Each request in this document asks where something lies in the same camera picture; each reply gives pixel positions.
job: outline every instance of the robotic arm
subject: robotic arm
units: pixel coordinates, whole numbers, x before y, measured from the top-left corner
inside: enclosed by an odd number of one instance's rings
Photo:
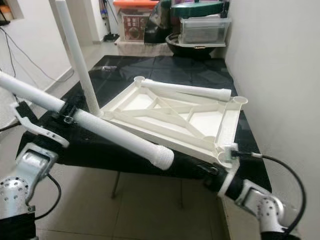
[[[83,128],[135,152],[163,170],[168,169],[173,162],[171,150],[128,133],[1,71],[0,86],[47,110],[57,112],[55,127],[68,127],[77,122]],[[35,206],[30,206],[29,202],[37,184],[48,176],[69,142],[55,133],[52,125],[45,128],[35,125],[34,115],[25,102],[14,103],[12,107],[21,124],[38,137],[19,153],[14,170],[0,179],[0,239],[36,240]],[[235,150],[229,148],[230,158],[240,154]],[[210,167],[200,161],[190,164],[192,167],[197,166],[197,171],[204,177],[206,188],[218,192],[221,197],[226,195],[258,219],[262,240],[299,240],[295,230],[290,234],[286,232],[297,215],[293,207],[253,182],[235,176],[235,172],[227,172],[218,164]]]

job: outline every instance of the white pipe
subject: white pipe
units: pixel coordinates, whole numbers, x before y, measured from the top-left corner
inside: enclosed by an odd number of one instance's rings
[[[89,111],[95,116],[101,116],[103,113],[99,108],[94,88],[88,74],[87,65],[82,55],[81,48],[77,39],[75,28],[72,24],[71,16],[65,0],[55,1],[57,11],[61,20],[65,38],[68,42],[76,70],[80,77],[81,87],[84,92],[86,104]]]
[[[0,87],[47,110],[58,112],[65,104],[64,101],[2,71],[0,71]],[[79,126],[148,159],[162,170],[168,169],[174,160],[172,150],[153,144],[86,111],[79,109],[73,118]]]
[[[217,99],[224,102],[228,102],[231,96],[231,90],[224,89],[224,88],[214,89],[214,88],[206,88],[206,87],[199,87],[199,86],[187,86],[187,85],[163,83],[163,82],[153,81],[151,79],[144,79],[144,77],[142,76],[136,76],[134,80],[138,82],[138,84],[141,84],[142,87],[170,90],[170,91],[184,93],[184,94],[203,96],[203,97]]]

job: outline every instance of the red lid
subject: red lid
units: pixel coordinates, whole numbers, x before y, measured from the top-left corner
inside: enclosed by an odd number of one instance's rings
[[[114,0],[113,5],[122,8],[145,7],[153,9],[158,2],[151,0]]]

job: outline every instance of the tiled floor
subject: tiled floor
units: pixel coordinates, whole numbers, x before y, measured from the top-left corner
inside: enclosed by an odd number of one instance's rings
[[[90,69],[102,56],[116,55],[117,48],[103,43],[84,47],[83,53]],[[77,79],[75,74],[53,94],[61,97]],[[0,176],[14,164],[22,133],[17,127],[0,142]],[[62,198],[49,216],[36,222],[40,240],[225,239],[216,197],[199,181],[182,180],[181,208],[177,178],[122,173],[116,198],[111,199],[114,171],[56,164],[51,174],[61,185]],[[50,208],[56,196],[54,185],[43,180],[31,202],[36,215]]]

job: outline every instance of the white plastic tray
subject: white plastic tray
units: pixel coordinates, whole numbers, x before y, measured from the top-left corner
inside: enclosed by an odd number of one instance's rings
[[[101,118],[146,140],[231,168],[224,145],[234,142],[247,102],[242,96],[224,102],[133,82],[101,109]]]

